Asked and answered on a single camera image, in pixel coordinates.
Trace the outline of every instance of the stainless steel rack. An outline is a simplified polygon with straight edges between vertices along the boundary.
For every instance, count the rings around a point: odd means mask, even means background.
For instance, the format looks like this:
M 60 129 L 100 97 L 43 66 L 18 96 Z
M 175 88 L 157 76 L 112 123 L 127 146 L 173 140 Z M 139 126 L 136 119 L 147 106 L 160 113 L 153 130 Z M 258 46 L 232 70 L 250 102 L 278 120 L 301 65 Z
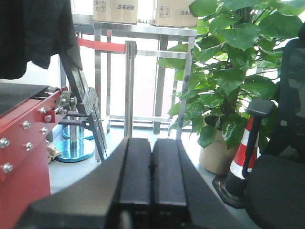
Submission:
M 83 34 L 94 35 L 95 41 L 101 41 L 101 36 L 107 36 L 107 42 L 112 41 L 112 36 L 117 37 L 129 37 L 129 38 L 141 38 L 141 39 L 156 39 L 159 41 L 160 46 L 158 50 L 137 50 L 137 55 L 155 56 L 159 58 L 176 58 L 185 59 L 186 65 L 184 70 L 183 91 L 187 91 L 188 83 L 191 73 L 191 65 L 193 59 L 193 48 L 197 30 L 186 28 L 171 28 L 171 27 L 157 27 L 150 24 L 138 23 L 138 24 L 122 24 L 122 23 L 110 23 L 93 21 L 91 15 L 79 15 L 73 14 L 74 28 L 76 31 L 81 31 Z M 188 42 L 187 52 L 171 52 L 166 51 L 168 41 L 185 41 Z M 95 85 L 97 88 L 97 96 L 101 96 L 101 52 L 95 50 Z M 110 114 L 110 86 L 111 86 L 111 54 L 115 52 L 107 52 L 107 103 L 106 103 L 106 115 L 112 118 Z M 155 98 L 154 116 L 145 118 L 146 121 L 154 121 L 153 131 L 155 134 L 160 132 L 161 121 L 164 118 L 161 117 L 162 101 L 163 101 L 163 85 L 164 85 L 165 69 L 158 67 L 157 75 L 157 89 Z M 126 104 L 125 106 L 132 107 L 132 104 Z M 179 139 L 182 133 L 182 125 L 185 112 L 185 101 L 181 101 L 181 107 L 179 112 L 179 123 L 176 138 Z M 133 117 L 129 117 L 128 122 L 133 121 Z

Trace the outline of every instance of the chair armrest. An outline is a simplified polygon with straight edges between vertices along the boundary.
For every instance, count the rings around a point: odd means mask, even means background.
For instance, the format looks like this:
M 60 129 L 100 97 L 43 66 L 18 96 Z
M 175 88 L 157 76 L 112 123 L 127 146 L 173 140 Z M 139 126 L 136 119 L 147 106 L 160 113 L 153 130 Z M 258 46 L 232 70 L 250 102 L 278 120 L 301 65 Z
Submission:
M 254 117 L 266 118 L 272 112 L 274 106 L 274 102 L 270 100 L 256 98 L 250 102 L 247 113 Z

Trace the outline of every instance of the blue stanchion base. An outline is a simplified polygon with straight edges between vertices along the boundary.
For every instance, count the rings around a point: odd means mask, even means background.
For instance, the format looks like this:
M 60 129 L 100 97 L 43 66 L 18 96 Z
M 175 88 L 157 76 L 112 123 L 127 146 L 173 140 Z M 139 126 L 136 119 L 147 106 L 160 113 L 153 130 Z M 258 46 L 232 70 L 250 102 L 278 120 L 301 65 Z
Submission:
M 61 155 L 55 159 L 68 163 L 83 161 L 91 157 L 95 151 L 94 143 L 87 139 L 78 139 L 76 149 L 71 149 L 70 140 L 59 142 L 56 147 L 61 151 Z
M 69 126 L 65 127 L 62 131 L 62 136 L 65 139 L 70 139 L 70 129 Z M 93 132 L 91 130 L 83 129 L 83 134 L 81 132 L 81 128 L 79 128 L 79 133 L 78 133 L 79 138 L 91 140 L 94 139 Z

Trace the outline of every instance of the cone base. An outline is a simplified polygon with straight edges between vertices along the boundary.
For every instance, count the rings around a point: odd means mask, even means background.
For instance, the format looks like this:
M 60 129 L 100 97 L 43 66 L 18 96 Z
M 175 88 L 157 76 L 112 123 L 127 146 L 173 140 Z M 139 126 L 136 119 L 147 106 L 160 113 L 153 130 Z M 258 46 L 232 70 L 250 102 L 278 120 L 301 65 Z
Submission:
M 233 196 L 225 189 L 225 178 L 225 176 L 218 176 L 215 177 L 212 181 L 212 185 L 218 193 L 219 197 L 225 204 L 230 205 L 233 208 L 244 208 L 244 198 Z

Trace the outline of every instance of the cardboard box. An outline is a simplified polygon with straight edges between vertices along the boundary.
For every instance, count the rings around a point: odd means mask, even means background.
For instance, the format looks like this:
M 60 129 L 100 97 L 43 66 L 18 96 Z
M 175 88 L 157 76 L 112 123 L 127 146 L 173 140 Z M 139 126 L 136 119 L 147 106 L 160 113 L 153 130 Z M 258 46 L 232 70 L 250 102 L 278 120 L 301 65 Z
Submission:
M 135 24 L 138 0 L 93 0 L 93 20 Z
M 194 0 L 156 0 L 154 25 L 196 27 L 198 19 L 189 10 Z

